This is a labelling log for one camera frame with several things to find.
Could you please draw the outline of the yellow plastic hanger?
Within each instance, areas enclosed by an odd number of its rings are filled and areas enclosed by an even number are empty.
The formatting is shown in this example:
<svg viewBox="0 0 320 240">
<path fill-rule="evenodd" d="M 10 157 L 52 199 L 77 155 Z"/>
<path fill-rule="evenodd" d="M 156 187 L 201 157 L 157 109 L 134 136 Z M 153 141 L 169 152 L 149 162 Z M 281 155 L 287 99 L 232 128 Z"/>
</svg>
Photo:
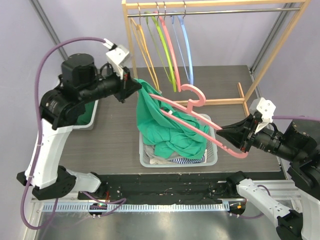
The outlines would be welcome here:
<svg viewBox="0 0 320 240">
<path fill-rule="evenodd" d="M 161 89 L 160 89 L 160 85 L 159 85 L 159 81 L 158 81 L 158 77 L 155 71 L 155 67 L 154 64 L 152 62 L 149 50 L 148 50 L 148 46 L 147 46 L 147 42 L 146 42 L 146 38 L 145 38 L 145 34 L 141 25 L 141 22 L 139 22 L 139 24 L 137 24 L 135 22 L 135 20 L 133 18 L 130 19 L 130 27 L 131 30 L 133 32 L 133 35 L 136 39 L 136 42 L 138 44 L 138 47 L 140 49 L 140 52 L 142 54 L 142 57 L 144 59 L 144 62 L 146 64 L 147 70 L 149 72 L 149 75 L 152 79 L 154 88 L 161 93 Z"/>
</svg>

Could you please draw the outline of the green tank top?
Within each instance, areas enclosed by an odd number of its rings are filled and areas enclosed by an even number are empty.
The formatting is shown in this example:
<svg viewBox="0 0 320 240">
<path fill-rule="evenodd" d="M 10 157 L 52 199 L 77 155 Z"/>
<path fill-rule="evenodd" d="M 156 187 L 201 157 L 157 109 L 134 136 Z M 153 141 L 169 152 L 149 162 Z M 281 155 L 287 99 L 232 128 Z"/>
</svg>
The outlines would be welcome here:
<svg viewBox="0 0 320 240">
<path fill-rule="evenodd" d="M 210 128 L 201 124 L 195 117 L 152 98 L 150 94 L 161 94 L 143 79 L 136 81 L 142 86 L 138 91 L 136 124 L 142 134 L 143 143 L 153 146 L 155 155 L 164 159 L 168 159 L 174 153 L 188 159 L 200 159 L 205 153 L 207 139 L 165 116 L 162 111 L 171 111 L 175 117 L 206 134 Z"/>
</svg>

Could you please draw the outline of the lime green hanger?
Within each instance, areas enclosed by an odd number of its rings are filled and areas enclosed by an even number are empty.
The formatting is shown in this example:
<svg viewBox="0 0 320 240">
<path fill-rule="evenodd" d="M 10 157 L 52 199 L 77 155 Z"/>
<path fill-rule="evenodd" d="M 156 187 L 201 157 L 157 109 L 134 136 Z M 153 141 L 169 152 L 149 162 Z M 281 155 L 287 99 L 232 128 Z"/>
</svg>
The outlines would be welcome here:
<svg viewBox="0 0 320 240">
<path fill-rule="evenodd" d="M 155 37 L 154 37 L 154 35 L 153 35 L 153 33 L 152 33 L 151 29 L 150 29 L 149 18 L 151 18 L 152 22 L 155 25 L 155 29 L 157 31 L 157 34 L 158 34 L 159 40 L 161 42 L 161 46 L 163 48 L 164 55 L 165 55 L 165 58 L 166 58 L 166 61 L 167 61 L 167 67 L 165 66 L 165 62 L 164 62 L 164 60 L 162 58 L 162 55 L 160 53 L 160 49 L 158 47 L 158 44 L 156 43 Z M 154 16 L 146 16 L 145 17 L 145 22 L 146 22 L 148 31 L 150 33 L 151 39 L 153 41 L 154 47 L 156 49 L 156 52 L 157 52 L 157 54 L 159 56 L 159 59 L 161 61 L 162 67 L 164 69 L 164 72 L 165 72 L 169 82 L 172 85 L 173 92 L 175 93 L 177 91 L 176 76 L 175 76 L 175 72 L 174 72 L 171 56 L 170 56 L 170 53 L 169 53 L 169 48 L 167 46 L 167 43 L 166 43 L 166 40 L 165 40 L 165 37 L 164 37 L 164 33 L 163 33 L 163 31 L 162 31 L 162 29 L 160 27 L 160 24 L 159 24 L 158 20 Z"/>
</svg>

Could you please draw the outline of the coral pink hanger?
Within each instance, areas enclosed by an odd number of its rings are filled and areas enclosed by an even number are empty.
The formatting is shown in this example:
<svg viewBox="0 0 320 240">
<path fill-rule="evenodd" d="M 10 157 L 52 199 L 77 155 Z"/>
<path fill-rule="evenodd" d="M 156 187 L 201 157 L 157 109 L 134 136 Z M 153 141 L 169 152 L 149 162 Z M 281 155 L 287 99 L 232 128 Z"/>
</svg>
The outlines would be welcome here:
<svg viewBox="0 0 320 240">
<path fill-rule="evenodd" d="M 170 38 L 170 34 L 168 32 L 167 26 L 165 24 L 164 17 L 160 16 L 160 10 L 159 5 L 156 3 L 157 10 L 153 13 L 157 14 L 156 19 L 153 21 L 153 23 L 156 26 L 159 39 L 161 41 L 166 59 L 168 64 L 168 70 L 169 70 L 169 81 L 172 84 L 173 91 L 174 92 L 181 92 L 181 79 L 180 74 L 178 70 L 177 65 L 177 59 L 175 55 L 175 51 L 173 48 L 173 44 Z"/>
</svg>

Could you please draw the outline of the light blue hanger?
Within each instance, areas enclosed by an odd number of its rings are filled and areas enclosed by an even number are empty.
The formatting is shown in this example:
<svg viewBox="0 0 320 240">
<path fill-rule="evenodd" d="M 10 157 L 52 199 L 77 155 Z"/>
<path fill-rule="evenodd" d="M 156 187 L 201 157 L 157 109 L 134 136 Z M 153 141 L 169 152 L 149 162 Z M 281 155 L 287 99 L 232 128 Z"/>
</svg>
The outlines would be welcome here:
<svg viewBox="0 0 320 240">
<path fill-rule="evenodd" d="M 188 33 L 187 33 L 187 30 L 186 30 L 185 21 L 184 21 L 184 18 L 187 15 L 187 5 L 186 5 L 185 1 L 183 1 L 183 7 L 184 7 L 183 15 L 181 15 L 181 14 L 172 15 L 171 16 L 171 24 L 172 24 L 174 36 L 175 36 L 175 39 L 176 39 L 176 43 L 177 43 L 177 46 L 178 46 L 178 50 L 179 50 L 179 53 L 180 53 L 180 57 L 181 57 L 181 60 L 182 60 L 183 68 L 184 68 L 188 83 L 191 84 L 191 85 L 194 85 L 194 69 L 193 69 L 192 53 L 191 53 L 189 37 L 188 37 Z M 184 44 L 185 44 L 185 50 L 186 50 L 186 56 L 187 56 L 187 64 L 185 62 L 184 54 L 182 52 L 182 48 L 181 48 L 181 45 L 180 45 L 178 34 L 177 34 L 177 31 L 176 31 L 176 28 L 175 28 L 175 19 L 178 20 L 178 22 L 180 24 L 181 31 L 182 31 Z"/>
</svg>

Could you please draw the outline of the grey tank top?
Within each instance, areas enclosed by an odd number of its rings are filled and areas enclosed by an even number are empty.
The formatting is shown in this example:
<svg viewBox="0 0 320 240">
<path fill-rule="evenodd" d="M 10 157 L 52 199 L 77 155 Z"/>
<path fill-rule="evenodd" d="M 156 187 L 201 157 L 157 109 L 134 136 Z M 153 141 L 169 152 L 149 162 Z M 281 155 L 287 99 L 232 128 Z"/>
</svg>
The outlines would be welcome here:
<svg viewBox="0 0 320 240">
<path fill-rule="evenodd" d="M 155 146 L 154 145 L 143 145 L 143 149 L 150 160 L 161 160 L 159 156 L 155 154 Z"/>
</svg>

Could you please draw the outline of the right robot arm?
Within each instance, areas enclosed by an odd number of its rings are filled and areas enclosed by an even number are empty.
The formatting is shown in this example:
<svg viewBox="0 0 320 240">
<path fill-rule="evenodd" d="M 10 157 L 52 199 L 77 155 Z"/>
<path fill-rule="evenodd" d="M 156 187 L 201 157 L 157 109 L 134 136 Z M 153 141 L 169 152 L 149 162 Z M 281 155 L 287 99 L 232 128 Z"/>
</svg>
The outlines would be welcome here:
<svg viewBox="0 0 320 240">
<path fill-rule="evenodd" d="M 223 126 L 217 135 L 244 153 L 254 147 L 289 163 L 287 174 L 300 195 L 302 211 L 283 206 L 260 189 L 242 171 L 226 178 L 226 193 L 249 200 L 275 226 L 282 240 L 320 238 L 320 120 L 307 116 L 275 116 L 290 120 L 285 132 L 258 129 L 262 114 L 251 113 L 244 120 Z"/>
</svg>

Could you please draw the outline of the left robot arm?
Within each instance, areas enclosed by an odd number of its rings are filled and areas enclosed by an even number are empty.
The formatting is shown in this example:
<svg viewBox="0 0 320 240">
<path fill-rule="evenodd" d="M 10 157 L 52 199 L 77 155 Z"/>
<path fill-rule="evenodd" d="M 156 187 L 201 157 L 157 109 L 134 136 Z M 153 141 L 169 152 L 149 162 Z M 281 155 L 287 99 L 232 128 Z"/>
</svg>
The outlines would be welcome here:
<svg viewBox="0 0 320 240">
<path fill-rule="evenodd" d="M 97 200 L 106 195 L 107 188 L 98 174 L 76 172 L 60 165 L 67 138 L 85 113 L 86 104 L 109 96 L 124 103 L 142 87 L 124 66 L 128 53 L 112 50 L 106 53 L 106 58 L 106 66 L 112 72 L 102 75 L 90 54 L 71 55 L 61 64 L 59 85 L 41 98 L 42 139 L 34 149 L 35 169 L 32 172 L 28 168 L 17 174 L 17 180 L 23 185 L 31 177 L 32 195 L 40 201 L 62 198 L 70 192 L 88 192 Z"/>
</svg>

